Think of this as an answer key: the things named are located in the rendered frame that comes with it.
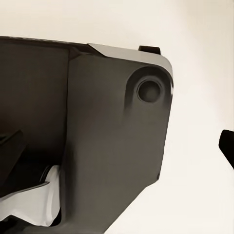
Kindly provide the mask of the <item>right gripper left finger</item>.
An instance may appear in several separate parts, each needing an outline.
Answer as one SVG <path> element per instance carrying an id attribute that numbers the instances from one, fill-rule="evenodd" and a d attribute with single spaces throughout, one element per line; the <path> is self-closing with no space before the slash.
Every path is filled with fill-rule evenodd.
<path id="1" fill-rule="evenodd" d="M 21 130 L 0 135 L 0 188 L 24 149 L 25 141 Z"/>

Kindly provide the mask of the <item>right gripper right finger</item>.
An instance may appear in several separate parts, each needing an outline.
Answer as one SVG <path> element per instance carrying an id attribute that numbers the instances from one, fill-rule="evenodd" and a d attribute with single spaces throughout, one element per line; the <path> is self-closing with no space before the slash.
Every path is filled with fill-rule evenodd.
<path id="1" fill-rule="evenodd" d="M 218 146 L 234 169 L 234 132 L 223 130 Z"/>

